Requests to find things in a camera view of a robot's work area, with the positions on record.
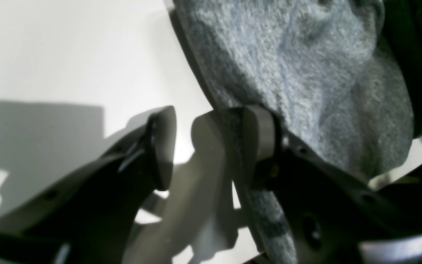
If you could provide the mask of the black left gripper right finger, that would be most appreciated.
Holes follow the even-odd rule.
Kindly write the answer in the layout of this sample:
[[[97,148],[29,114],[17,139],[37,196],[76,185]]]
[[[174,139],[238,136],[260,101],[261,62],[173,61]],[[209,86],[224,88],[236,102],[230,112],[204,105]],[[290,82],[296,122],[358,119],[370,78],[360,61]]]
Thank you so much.
[[[378,191],[324,162],[261,106],[243,110],[247,182],[271,191],[300,264],[422,264],[422,164]]]

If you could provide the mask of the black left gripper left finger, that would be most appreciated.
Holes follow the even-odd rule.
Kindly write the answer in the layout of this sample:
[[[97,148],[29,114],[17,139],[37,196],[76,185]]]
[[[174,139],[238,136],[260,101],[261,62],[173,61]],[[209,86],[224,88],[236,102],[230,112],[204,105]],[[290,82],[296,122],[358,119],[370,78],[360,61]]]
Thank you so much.
[[[0,217],[0,259],[15,264],[120,264],[142,203],[169,188],[175,109],[145,125]]]

